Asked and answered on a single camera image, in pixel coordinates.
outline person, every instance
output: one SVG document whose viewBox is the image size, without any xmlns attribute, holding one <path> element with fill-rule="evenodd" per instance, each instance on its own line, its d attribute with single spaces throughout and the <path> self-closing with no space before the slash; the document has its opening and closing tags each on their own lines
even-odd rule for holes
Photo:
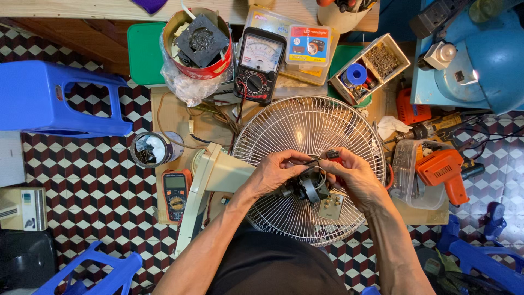
<svg viewBox="0 0 524 295">
<path fill-rule="evenodd" d="M 338 147 L 343 165 L 321 160 L 368 222 L 382 294 L 435 294 L 417 259 L 408 230 L 369 163 Z M 311 158 L 286 150 L 267 155 L 225 209 L 171 264 L 153 295 L 347 294 L 329 257 L 309 244 L 272 233 L 235 235 L 251 206 L 298 176 Z"/>
</svg>

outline blue spool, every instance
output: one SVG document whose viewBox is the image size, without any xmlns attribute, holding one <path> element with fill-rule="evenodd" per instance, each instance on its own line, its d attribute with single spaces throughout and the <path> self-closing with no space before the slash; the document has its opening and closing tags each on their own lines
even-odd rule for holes
<svg viewBox="0 0 524 295">
<path fill-rule="evenodd" d="M 366 78 L 366 69 L 361 64 L 352 64 L 342 74 L 342 83 L 348 88 L 355 88 L 362 85 Z"/>
</svg>

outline analog multimeter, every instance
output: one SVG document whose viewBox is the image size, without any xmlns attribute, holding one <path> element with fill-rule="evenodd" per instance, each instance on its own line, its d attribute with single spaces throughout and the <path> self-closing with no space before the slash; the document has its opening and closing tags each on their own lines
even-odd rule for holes
<svg viewBox="0 0 524 295">
<path fill-rule="evenodd" d="M 247 27 L 244 30 L 233 93 L 243 98 L 245 86 L 246 99 L 258 102 L 262 106 L 270 104 L 285 52 L 284 37 L 266 30 Z"/>
<path fill-rule="evenodd" d="M 188 169 L 167 169 L 162 173 L 162 193 L 166 200 L 167 216 L 170 221 L 179 222 L 182 218 L 192 181 Z"/>
</svg>

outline green container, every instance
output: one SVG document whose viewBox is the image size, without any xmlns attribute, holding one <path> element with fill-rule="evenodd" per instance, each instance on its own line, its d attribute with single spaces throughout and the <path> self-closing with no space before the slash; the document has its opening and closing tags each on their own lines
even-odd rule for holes
<svg viewBox="0 0 524 295">
<path fill-rule="evenodd" d="M 331 66 L 329 68 L 329 76 L 332 77 L 336 72 L 338 72 L 348 61 L 350 61 L 355 55 L 357 55 L 361 50 L 362 46 L 349 46 L 349 45 L 338 45 L 335 50 L 335 55 L 331 61 Z M 338 100 L 345 101 L 344 98 L 340 96 L 338 92 L 331 86 L 327 87 L 327 96 L 336 98 Z M 363 108 L 371 103 L 373 94 L 368 95 L 363 101 L 359 104 L 353 106 L 354 108 Z"/>
<path fill-rule="evenodd" d="M 136 24 L 127 30 L 131 79 L 139 85 L 166 83 L 160 74 L 163 65 L 160 35 L 166 23 Z"/>
</svg>

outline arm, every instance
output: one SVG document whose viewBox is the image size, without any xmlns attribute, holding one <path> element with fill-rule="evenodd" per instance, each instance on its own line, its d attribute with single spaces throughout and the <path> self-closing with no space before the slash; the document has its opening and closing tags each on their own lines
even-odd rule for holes
<svg viewBox="0 0 524 295">
<path fill-rule="evenodd" d="M 337 150 L 343 165 L 321 160 L 320 166 L 344 180 L 351 201 L 366 216 L 377 249 L 382 294 L 435 294 L 420 267 L 402 217 L 369 163 L 347 149 Z M 333 175 L 329 178 L 335 183 Z"/>
<path fill-rule="evenodd" d="M 307 169 L 306 154 L 287 150 L 268 155 L 231 201 L 166 271 L 153 295 L 205 294 L 240 222 L 255 201 Z"/>
</svg>

